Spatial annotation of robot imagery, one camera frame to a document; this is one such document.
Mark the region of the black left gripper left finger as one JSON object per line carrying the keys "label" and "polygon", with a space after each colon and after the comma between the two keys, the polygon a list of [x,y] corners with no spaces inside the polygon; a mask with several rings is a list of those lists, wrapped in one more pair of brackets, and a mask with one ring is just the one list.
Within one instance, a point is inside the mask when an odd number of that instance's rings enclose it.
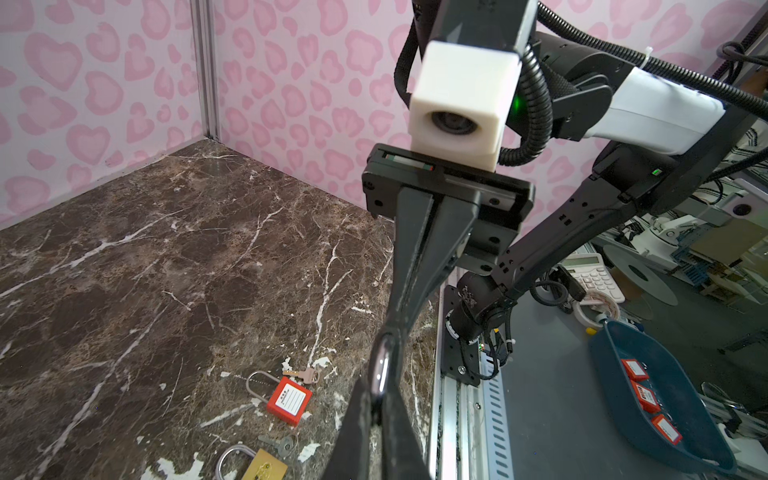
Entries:
{"label": "black left gripper left finger", "polygon": [[370,389],[359,378],[322,480],[365,480],[370,473],[370,432],[372,427]]}

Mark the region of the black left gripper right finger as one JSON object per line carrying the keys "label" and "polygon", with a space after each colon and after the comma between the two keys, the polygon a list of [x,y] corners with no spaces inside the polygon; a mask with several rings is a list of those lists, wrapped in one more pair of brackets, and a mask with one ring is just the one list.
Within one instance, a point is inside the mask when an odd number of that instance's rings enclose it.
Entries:
{"label": "black left gripper right finger", "polygon": [[398,387],[389,390],[383,397],[380,426],[383,440],[382,478],[430,480],[427,465]]}

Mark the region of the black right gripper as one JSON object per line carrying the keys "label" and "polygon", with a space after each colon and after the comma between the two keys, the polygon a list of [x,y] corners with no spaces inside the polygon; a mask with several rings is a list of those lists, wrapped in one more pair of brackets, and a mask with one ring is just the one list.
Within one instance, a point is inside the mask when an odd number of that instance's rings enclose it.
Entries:
{"label": "black right gripper", "polygon": [[395,221],[393,274],[383,325],[394,368],[419,312],[454,267],[488,275],[533,206],[531,183],[384,144],[362,174],[373,216]]}

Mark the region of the red safety padlock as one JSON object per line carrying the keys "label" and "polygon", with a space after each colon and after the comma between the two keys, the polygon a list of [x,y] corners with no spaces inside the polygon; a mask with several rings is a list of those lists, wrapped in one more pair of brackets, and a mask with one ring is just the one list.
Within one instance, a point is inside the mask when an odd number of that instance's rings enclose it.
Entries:
{"label": "red safety padlock", "polygon": [[[275,386],[268,399],[251,387],[253,381],[264,379]],[[292,427],[299,425],[312,398],[312,392],[309,389],[299,385],[289,377],[277,378],[266,371],[251,373],[245,382],[247,392],[253,398],[264,403],[270,414]]]}

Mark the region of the brass padlock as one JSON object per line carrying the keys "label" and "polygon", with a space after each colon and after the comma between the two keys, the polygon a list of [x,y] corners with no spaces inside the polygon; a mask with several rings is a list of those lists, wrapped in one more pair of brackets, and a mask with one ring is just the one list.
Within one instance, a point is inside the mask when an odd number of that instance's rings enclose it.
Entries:
{"label": "brass padlock", "polygon": [[219,456],[214,470],[216,480],[224,480],[223,467],[227,458],[232,454],[240,454],[249,459],[241,479],[245,480],[282,480],[288,472],[288,465],[264,449],[255,451],[242,444],[228,447]]}

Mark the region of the silver red-lock key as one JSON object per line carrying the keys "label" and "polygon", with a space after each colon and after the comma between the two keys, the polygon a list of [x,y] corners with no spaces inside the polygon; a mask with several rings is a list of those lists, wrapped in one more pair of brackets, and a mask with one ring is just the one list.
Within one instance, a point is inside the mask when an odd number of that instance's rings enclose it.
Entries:
{"label": "silver red-lock key", "polygon": [[320,372],[313,367],[304,370],[284,370],[282,374],[306,385],[316,384],[320,380]]}

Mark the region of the silver brass-lock key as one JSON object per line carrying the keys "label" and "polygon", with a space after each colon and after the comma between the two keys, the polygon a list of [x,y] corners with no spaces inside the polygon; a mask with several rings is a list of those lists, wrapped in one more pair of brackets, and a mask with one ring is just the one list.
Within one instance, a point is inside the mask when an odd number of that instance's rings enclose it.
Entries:
{"label": "silver brass-lock key", "polygon": [[272,438],[268,435],[259,435],[258,439],[272,447],[279,458],[287,458],[295,449],[297,441],[294,435],[287,435],[282,438]]}

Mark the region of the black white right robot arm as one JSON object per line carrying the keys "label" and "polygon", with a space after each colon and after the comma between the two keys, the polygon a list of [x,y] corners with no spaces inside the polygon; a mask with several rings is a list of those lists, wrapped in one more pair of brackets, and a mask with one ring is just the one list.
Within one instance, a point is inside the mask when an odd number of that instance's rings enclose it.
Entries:
{"label": "black white right robot arm", "polygon": [[[761,96],[593,37],[545,11],[414,21],[393,75],[411,146],[373,147],[361,181],[369,212],[395,224],[392,288],[355,392],[396,397],[404,348],[427,298],[455,268],[450,318],[471,343],[500,326],[556,264],[607,229],[664,212],[722,174],[721,160],[765,118]],[[554,138],[605,148],[579,188],[526,235],[534,186],[499,173]]]}

